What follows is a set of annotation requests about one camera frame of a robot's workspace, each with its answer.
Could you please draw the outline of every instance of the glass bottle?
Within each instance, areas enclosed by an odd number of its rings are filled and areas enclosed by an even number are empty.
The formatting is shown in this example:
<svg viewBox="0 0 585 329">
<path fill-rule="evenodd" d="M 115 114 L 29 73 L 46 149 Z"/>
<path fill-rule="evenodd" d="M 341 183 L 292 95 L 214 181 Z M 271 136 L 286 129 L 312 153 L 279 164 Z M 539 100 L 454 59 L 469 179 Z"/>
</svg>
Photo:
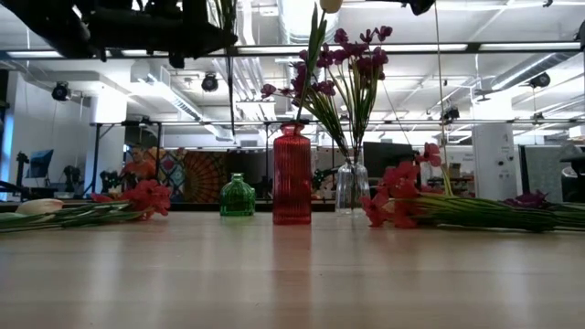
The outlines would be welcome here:
<svg viewBox="0 0 585 329">
<path fill-rule="evenodd" d="M 231 174 L 231 182 L 221 189 L 221 216 L 251 216 L 256 207 L 256 193 L 244 182 L 244 175 Z"/>
<path fill-rule="evenodd" d="M 282 136 L 274 140 L 275 225 L 311 224 L 311 141 L 301 135 L 303 128 L 285 123 Z"/>
<path fill-rule="evenodd" d="M 367 169 L 353 157 L 346 159 L 346 164 L 337 171 L 337 191 L 335 193 L 335 211 L 351 214 L 361 209 L 359 198 L 370 196 Z"/>
</svg>

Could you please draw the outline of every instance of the green glass vase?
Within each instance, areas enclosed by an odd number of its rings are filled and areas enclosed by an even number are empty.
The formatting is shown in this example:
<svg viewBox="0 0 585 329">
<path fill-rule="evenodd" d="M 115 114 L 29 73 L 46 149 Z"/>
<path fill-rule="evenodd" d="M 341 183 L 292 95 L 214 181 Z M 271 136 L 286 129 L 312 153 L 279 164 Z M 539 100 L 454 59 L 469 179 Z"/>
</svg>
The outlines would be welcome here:
<svg viewBox="0 0 585 329">
<path fill-rule="evenodd" d="M 221 216 L 251 216 L 256 207 L 256 191 L 244 182 L 244 175 L 231 174 L 231 182 L 221 189 Z"/>
</svg>

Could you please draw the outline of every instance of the desk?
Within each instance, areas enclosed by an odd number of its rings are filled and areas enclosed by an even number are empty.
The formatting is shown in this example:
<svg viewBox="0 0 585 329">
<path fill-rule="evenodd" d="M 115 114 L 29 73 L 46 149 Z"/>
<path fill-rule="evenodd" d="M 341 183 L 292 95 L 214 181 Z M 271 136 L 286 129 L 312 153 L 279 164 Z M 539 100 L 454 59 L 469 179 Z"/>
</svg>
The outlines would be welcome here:
<svg viewBox="0 0 585 329">
<path fill-rule="evenodd" d="M 0 328 L 583 328 L 585 236 L 215 213 L 0 236 Z"/>
</svg>

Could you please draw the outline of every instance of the red glass vase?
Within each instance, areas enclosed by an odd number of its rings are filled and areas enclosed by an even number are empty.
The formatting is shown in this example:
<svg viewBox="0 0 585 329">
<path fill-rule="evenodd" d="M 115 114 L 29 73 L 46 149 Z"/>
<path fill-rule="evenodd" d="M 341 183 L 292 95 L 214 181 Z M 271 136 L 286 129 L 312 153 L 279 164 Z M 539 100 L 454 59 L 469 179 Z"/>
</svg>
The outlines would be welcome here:
<svg viewBox="0 0 585 329">
<path fill-rule="evenodd" d="M 285 123 L 274 140 L 275 225 L 311 224 L 311 141 L 301 136 L 303 128 Z"/>
</svg>

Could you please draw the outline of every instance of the white flower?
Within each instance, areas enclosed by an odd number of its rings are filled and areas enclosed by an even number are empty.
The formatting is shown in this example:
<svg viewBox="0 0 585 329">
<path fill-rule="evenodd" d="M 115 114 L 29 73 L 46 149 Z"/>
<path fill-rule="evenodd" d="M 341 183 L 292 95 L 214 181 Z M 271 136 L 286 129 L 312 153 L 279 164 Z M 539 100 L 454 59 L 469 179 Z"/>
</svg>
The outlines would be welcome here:
<svg viewBox="0 0 585 329">
<path fill-rule="evenodd" d="M 17 214 L 23 215 L 41 215 L 61 210 L 63 208 L 63 201 L 57 199 L 39 199 L 27 201 L 18 206 Z"/>
<path fill-rule="evenodd" d="M 327 14 L 335 14 L 341 8 L 344 0 L 320 0 L 319 5 Z"/>
</svg>

